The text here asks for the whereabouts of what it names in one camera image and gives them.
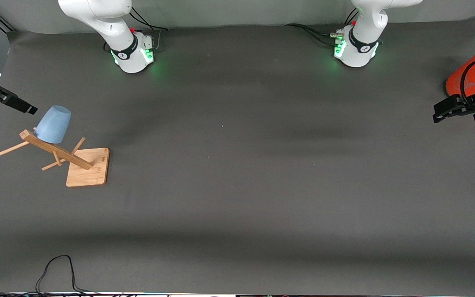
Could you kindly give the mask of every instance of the wooden stand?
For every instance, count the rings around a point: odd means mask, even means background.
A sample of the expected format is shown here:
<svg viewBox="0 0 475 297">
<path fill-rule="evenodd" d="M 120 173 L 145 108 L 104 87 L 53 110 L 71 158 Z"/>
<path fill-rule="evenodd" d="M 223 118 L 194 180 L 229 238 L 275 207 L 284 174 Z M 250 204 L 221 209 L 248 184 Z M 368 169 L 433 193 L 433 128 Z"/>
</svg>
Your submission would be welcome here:
<svg viewBox="0 0 475 297">
<path fill-rule="evenodd" d="M 58 145 L 38 139 L 29 130 L 23 130 L 19 137 L 24 141 L 1 151 L 0 156 L 25 145 L 32 144 L 54 155 L 55 162 L 43 167 L 41 169 L 43 171 L 55 166 L 61 166 L 66 160 L 70 162 L 67 173 L 67 186 L 97 186 L 106 183 L 109 164 L 109 149 L 107 147 L 79 150 L 85 141 L 85 137 L 82 137 L 72 152 L 69 153 Z"/>
</svg>

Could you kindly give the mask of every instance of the blue cup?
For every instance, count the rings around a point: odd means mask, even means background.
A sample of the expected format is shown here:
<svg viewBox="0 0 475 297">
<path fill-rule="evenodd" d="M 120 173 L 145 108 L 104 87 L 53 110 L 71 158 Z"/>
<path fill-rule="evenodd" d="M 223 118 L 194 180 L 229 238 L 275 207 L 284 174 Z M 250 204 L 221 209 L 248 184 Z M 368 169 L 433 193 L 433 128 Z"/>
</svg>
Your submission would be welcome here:
<svg viewBox="0 0 475 297">
<path fill-rule="evenodd" d="M 63 106 L 54 105 L 40 120 L 34 134 L 45 142 L 60 143 L 66 135 L 70 121 L 71 111 Z"/>
</svg>

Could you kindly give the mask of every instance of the wooden peg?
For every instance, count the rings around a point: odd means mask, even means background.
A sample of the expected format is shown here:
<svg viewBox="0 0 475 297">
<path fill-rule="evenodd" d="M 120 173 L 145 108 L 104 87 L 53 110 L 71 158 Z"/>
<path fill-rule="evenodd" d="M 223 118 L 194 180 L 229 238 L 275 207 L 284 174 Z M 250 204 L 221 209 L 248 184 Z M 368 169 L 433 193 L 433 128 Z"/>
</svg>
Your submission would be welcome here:
<svg viewBox="0 0 475 297">
<path fill-rule="evenodd" d="M 11 151 L 15 151 L 15 150 L 19 149 L 20 147 L 23 147 L 23 146 L 28 145 L 28 144 L 29 144 L 28 141 L 23 141 L 22 143 L 20 143 L 18 145 L 15 145 L 13 147 L 9 147 L 8 149 L 6 149 L 4 151 L 0 151 L 0 156 L 3 156 L 4 154 L 8 154 Z"/>
<path fill-rule="evenodd" d="M 74 147 L 74 149 L 72 150 L 71 155 L 74 155 L 74 153 L 82 146 L 82 143 L 83 143 L 84 141 L 85 141 L 85 137 L 82 137 L 82 139 L 80 139 L 80 141 L 78 141 L 77 145 L 76 145 L 76 146 Z M 61 159 L 60 162 L 61 162 L 61 163 L 64 163 L 64 162 L 66 162 L 66 159 Z M 47 165 L 47 166 L 45 166 L 45 167 L 42 167 L 41 170 L 42 170 L 42 171 L 46 171 L 47 169 L 53 168 L 53 167 L 55 167 L 56 165 L 58 165 L 58 163 L 57 163 L 57 162 L 54 162 L 54 163 L 51 163 L 51 164 L 49 164 L 49 165 Z"/>
<path fill-rule="evenodd" d="M 60 159 L 60 163 L 64 163 L 64 162 L 66 162 L 66 159 Z M 54 162 L 54 163 L 51 163 L 51 164 L 49 164 L 49 165 L 47 165 L 47 166 L 45 166 L 45 167 L 42 167 L 41 170 L 42 170 L 42 171 L 46 171 L 47 169 L 53 168 L 53 167 L 55 167 L 56 165 L 58 165 L 58 163 L 57 163 L 57 162 Z"/>
<path fill-rule="evenodd" d="M 78 141 L 77 145 L 73 148 L 72 152 L 71 152 L 71 155 L 74 155 L 74 153 L 76 153 L 76 151 L 82 146 L 82 143 L 85 141 L 85 137 L 82 137 L 82 139 L 80 139 L 80 141 Z"/>
<path fill-rule="evenodd" d="M 54 155 L 54 159 L 56 160 L 56 164 L 58 164 L 58 166 L 61 166 L 62 162 L 60 162 L 60 158 L 58 158 L 58 154 L 56 153 L 56 151 L 52 151 L 52 154 Z"/>
</svg>

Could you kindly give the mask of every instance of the gray table surface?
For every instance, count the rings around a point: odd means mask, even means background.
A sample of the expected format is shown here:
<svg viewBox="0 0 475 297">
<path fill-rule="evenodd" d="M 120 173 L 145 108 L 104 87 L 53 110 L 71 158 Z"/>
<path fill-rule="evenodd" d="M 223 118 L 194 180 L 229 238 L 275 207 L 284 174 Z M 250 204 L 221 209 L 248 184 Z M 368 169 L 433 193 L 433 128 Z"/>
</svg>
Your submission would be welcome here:
<svg viewBox="0 0 475 297">
<path fill-rule="evenodd" d="M 38 148 L 0 156 L 0 291 L 66 253 L 95 291 L 475 295 L 475 124 L 432 122 L 475 19 L 383 39 L 350 69 L 298 28 L 171 30 L 128 75 L 98 34 L 13 36 L 0 84 L 40 111 L 0 104 L 0 150 L 59 104 L 62 146 L 111 163 L 75 189 Z"/>
</svg>

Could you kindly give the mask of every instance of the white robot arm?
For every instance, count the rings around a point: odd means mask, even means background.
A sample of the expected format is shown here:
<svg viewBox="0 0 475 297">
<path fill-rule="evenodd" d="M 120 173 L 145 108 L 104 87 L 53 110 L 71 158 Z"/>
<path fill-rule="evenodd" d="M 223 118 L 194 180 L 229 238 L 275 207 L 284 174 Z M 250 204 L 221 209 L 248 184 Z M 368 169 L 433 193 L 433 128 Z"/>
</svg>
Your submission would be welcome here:
<svg viewBox="0 0 475 297">
<path fill-rule="evenodd" d="M 351 0 L 358 9 L 356 25 L 337 30 L 344 34 L 335 51 L 335 58 L 351 67 L 362 67 L 375 56 L 382 31 L 388 25 L 387 8 L 407 7 L 423 0 Z"/>
<path fill-rule="evenodd" d="M 153 62 L 151 36 L 132 32 L 121 19 L 132 0 L 58 0 L 62 11 L 95 29 L 111 47 L 115 63 L 127 73 L 137 73 Z"/>
</svg>

